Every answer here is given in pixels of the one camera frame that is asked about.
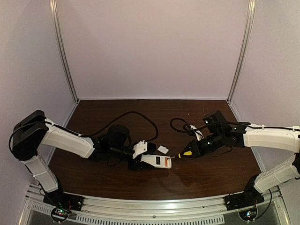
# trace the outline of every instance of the black wire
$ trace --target black wire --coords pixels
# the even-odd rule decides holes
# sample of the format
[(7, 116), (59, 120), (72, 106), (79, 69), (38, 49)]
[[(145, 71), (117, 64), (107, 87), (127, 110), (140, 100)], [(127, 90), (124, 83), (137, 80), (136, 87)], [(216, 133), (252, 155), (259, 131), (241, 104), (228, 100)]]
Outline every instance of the black wire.
[(269, 192), (270, 192), (270, 195), (271, 195), (270, 202), (269, 202), (267, 208), (265, 209), (265, 211), (258, 218), (255, 218), (255, 220), (258, 220), (260, 217), (262, 217), (266, 213), (266, 211), (268, 210), (268, 208), (270, 207), (270, 205), (272, 203), (272, 192), (271, 192), (270, 189), (269, 189)]
[[(171, 121), (170, 121), (170, 127), (171, 127), (173, 130), (175, 130), (175, 131), (177, 131), (177, 132), (179, 132), (179, 133), (187, 133), (186, 130), (179, 130), (179, 129), (177, 129), (176, 127), (174, 127), (173, 122), (174, 122), (175, 120), (180, 120), (180, 121), (184, 122), (186, 125), (189, 126), (189, 124), (188, 124), (184, 119), (179, 118), (179, 117), (175, 117), (175, 118), (171, 119)], [(197, 131), (198, 131), (197, 129), (192, 129), (192, 131), (195, 131), (198, 135), (200, 135), (201, 139), (204, 138), (203, 135), (202, 135), (201, 133), (198, 133), (198, 132), (197, 132)]]
[[(182, 118), (177, 118), (176, 117), (176, 118), (171, 119), (170, 126), (173, 130), (175, 130), (176, 132), (179, 132), (179, 133), (188, 133), (188, 131), (186, 131), (186, 130), (179, 130), (179, 129), (175, 128), (173, 126), (173, 121), (174, 120), (181, 120), (181, 121), (184, 121), (186, 123), (186, 121)], [(244, 122), (213, 122), (213, 123), (210, 123), (208, 125), (204, 125), (200, 128), (194, 129), (193, 131), (198, 131), (198, 130), (200, 131), (200, 130), (203, 130), (203, 129), (208, 128), (208, 127), (210, 127), (212, 125), (215, 125), (215, 124), (244, 125), (244, 126), (246, 126), (248, 128), (251, 128), (251, 129), (283, 129), (283, 130), (300, 131), (300, 129), (293, 129), (293, 128), (290, 128), (290, 127), (274, 127), (274, 126), (253, 127), (253, 126), (250, 126), (249, 124), (246, 124)]]
[(130, 135), (128, 135), (128, 145), (127, 146), (125, 146), (125, 148), (129, 148), (130, 146), (131, 146), (131, 144), (132, 144), (132, 140), (131, 140), (131, 136)]
[(62, 129), (62, 130), (64, 130), (64, 131), (67, 131), (68, 133), (71, 133), (71, 134), (73, 134), (73, 135), (81, 136), (79, 133), (76, 133), (76, 132), (73, 131), (73, 130), (69, 130), (68, 128), (62, 127), (62, 126), (60, 126), (60, 125), (58, 125), (58, 124), (53, 124), (53, 126), (59, 128), (59, 129)]
[(136, 115), (139, 115), (139, 116), (143, 117), (145, 120), (147, 120), (154, 127), (156, 134), (153, 138), (151, 138), (149, 140), (146, 140), (147, 142), (153, 141), (158, 137), (159, 132), (158, 132), (158, 128), (157, 128), (156, 124), (152, 120), (150, 120), (148, 117), (146, 117), (145, 115), (143, 115), (143, 114), (141, 114), (140, 112), (137, 112), (137, 111), (129, 111), (129, 112), (123, 113), (122, 115), (120, 115), (117, 118), (110, 121), (108, 124), (106, 124), (103, 128), (101, 128), (97, 132), (95, 132), (93, 134), (90, 134), (90, 135), (82, 135), (81, 137), (96, 136), (96, 135), (100, 134), (102, 131), (104, 131), (106, 128), (108, 128), (110, 125), (112, 125), (115, 121), (117, 121), (117, 120), (121, 119), (122, 117), (124, 117), (126, 115), (129, 115), (129, 114), (136, 114)]
[(123, 158), (121, 158), (117, 163), (112, 164), (112, 165), (109, 165), (109, 160), (110, 160), (110, 157), (108, 158), (108, 160), (106, 162), (106, 165), (109, 166), (109, 167), (114, 167), (114, 166), (118, 165), (120, 162), (122, 162)]
[(43, 190), (43, 189), (41, 188), (41, 189), (39, 190), (39, 193), (40, 193), (41, 195), (43, 195), (43, 196), (46, 196), (45, 191), (43, 190), (44, 194), (42, 194), (42, 193), (41, 193), (41, 190)]
[(224, 154), (226, 154), (226, 153), (231, 152), (232, 150), (233, 150), (233, 148), (231, 147), (230, 150), (225, 151), (225, 152), (223, 152), (223, 153), (221, 153), (220, 155), (217, 155), (217, 156), (213, 156), (212, 153), (215, 152), (215, 151), (211, 151), (211, 152), (210, 152), (210, 155), (211, 155), (212, 157), (214, 157), (214, 158), (217, 158), (217, 157), (219, 157), (219, 156), (221, 156), (221, 155), (224, 155)]

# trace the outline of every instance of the white plastic casing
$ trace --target white plastic casing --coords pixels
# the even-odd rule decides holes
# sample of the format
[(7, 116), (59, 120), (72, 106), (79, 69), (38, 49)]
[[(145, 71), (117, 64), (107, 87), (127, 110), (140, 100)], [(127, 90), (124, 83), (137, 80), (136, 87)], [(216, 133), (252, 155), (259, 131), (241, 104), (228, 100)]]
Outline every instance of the white plastic casing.
[[(251, 124), (252, 127), (261, 127), (264, 125)], [(269, 147), (276, 149), (285, 149), (292, 152), (300, 150), (300, 135), (299, 131), (284, 130), (284, 129), (252, 129), (246, 128), (244, 134), (244, 145), (246, 147)]]
[(136, 158), (138, 155), (141, 155), (145, 153), (148, 149), (148, 144), (145, 141), (140, 141), (138, 144), (133, 146), (133, 150), (135, 151), (133, 153), (132, 158)]
[(292, 165), (294, 160), (295, 155), (277, 165), (275, 168), (259, 174), (255, 179), (255, 189), (258, 192), (263, 193), (272, 187), (289, 181), (290, 179), (300, 177), (297, 168)]
[(22, 161), (43, 186), (46, 192), (52, 192), (58, 189), (58, 183), (55, 175), (51, 172), (44, 159), (38, 154), (30, 160)]
[(49, 130), (46, 132), (41, 144), (72, 152), (82, 158), (88, 158), (94, 151), (94, 143), (90, 138), (79, 137), (50, 124), (46, 124), (46, 126)]
[(171, 169), (172, 167), (172, 160), (169, 156), (142, 155), (141, 162), (148, 163), (155, 168)]
[(160, 151), (160, 152), (163, 153), (163, 154), (167, 154), (168, 151), (169, 151), (166, 147), (164, 147), (164, 146), (162, 146), (162, 145), (159, 146), (157, 150)]
[[(246, 147), (269, 147), (275, 149), (284, 149), (295, 153), (300, 152), (300, 132), (286, 129), (264, 128), (264, 125), (251, 124), (252, 127), (263, 127), (262, 129), (246, 128), (244, 134), (244, 145)], [(290, 127), (291, 129), (300, 129), (299, 126)], [(283, 184), (290, 179), (300, 177), (297, 168), (292, 165), (295, 155), (275, 168), (261, 173), (255, 179), (255, 189), (263, 193), (268, 189)]]

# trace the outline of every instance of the wooden table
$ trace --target wooden table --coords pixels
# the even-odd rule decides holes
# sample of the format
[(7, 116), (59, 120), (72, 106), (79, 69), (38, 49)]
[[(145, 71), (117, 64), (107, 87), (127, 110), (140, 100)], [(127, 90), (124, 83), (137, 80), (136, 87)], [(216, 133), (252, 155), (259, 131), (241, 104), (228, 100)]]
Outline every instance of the wooden table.
[[(236, 121), (225, 101), (200, 100), (92, 100), (81, 101), (68, 128), (82, 134), (97, 131), (126, 111), (139, 111), (153, 120), (159, 129), (154, 143), (167, 147), (172, 156), (181, 152), (193, 138), (173, 131), (173, 117), (203, 126), (202, 117), (220, 110), (229, 121)], [(130, 129), (133, 141), (151, 138), (153, 127), (137, 115), (128, 115), (116, 124)], [(220, 148), (214, 154), (228, 150)], [(260, 173), (249, 148), (234, 148), (220, 157), (206, 155), (197, 159), (175, 159), (172, 169), (130, 171), (127, 162), (108, 167), (57, 149), (50, 169), (59, 177), (67, 192), (106, 198), (132, 200), (171, 200), (208, 197), (242, 191), (249, 178)]]

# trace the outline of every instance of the light purple wall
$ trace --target light purple wall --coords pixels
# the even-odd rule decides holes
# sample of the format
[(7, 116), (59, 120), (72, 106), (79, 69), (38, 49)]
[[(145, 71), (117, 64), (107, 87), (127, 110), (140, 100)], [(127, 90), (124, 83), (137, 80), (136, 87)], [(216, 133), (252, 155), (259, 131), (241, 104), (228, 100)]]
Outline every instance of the light purple wall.
[[(0, 5), (0, 224), (16, 224), (31, 176), (8, 150), (14, 125), (36, 109), (63, 123), (73, 107), (48, 0)], [(50, 148), (42, 149), (49, 157)]]
[(79, 98), (226, 99), (247, 0), (58, 1)]
[[(233, 97), (243, 121), (300, 124), (300, 2), (256, 1), (253, 31)], [(266, 169), (292, 153), (259, 148)], [(300, 221), (300, 181), (281, 187), (293, 225)]]

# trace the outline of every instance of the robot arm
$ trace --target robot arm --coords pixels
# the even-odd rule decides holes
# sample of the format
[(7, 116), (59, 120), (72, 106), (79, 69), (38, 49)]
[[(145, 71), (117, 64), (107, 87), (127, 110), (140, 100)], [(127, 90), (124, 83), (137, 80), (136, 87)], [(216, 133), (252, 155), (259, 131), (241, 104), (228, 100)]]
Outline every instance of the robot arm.
[[(231, 123), (224, 118), (220, 111), (208, 114), (203, 121), (206, 126), (202, 128), (208, 128), (212, 134), (201, 140), (197, 138), (197, 140), (191, 141), (178, 155), (179, 158), (198, 158), (216, 151), (222, 146), (269, 147), (295, 153), (273, 169), (253, 176), (243, 193), (227, 196), (225, 202), (228, 210), (247, 207), (253, 205), (255, 201), (263, 202), (263, 192), (300, 177), (299, 126), (268, 127), (250, 123)], [(199, 132), (197, 129), (193, 129), (193, 126), (184, 125), (183, 128), (190, 135), (193, 132)]]
[(30, 173), (41, 184), (45, 191), (44, 202), (52, 205), (63, 204), (73, 210), (80, 210), (83, 198), (63, 192), (59, 179), (51, 172), (44, 159), (38, 153), (40, 144), (66, 150), (92, 161), (108, 160), (110, 157), (128, 161), (128, 168), (171, 168), (170, 157), (153, 155), (156, 145), (141, 141), (131, 146), (124, 146), (129, 137), (129, 130), (122, 125), (111, 126), (105, 135), (87, 137), (64, 127), (48, 118), (41, 110), (37, 110), (20, 123), (11, 135), (12, 153), (15, 158), (25, 164)]

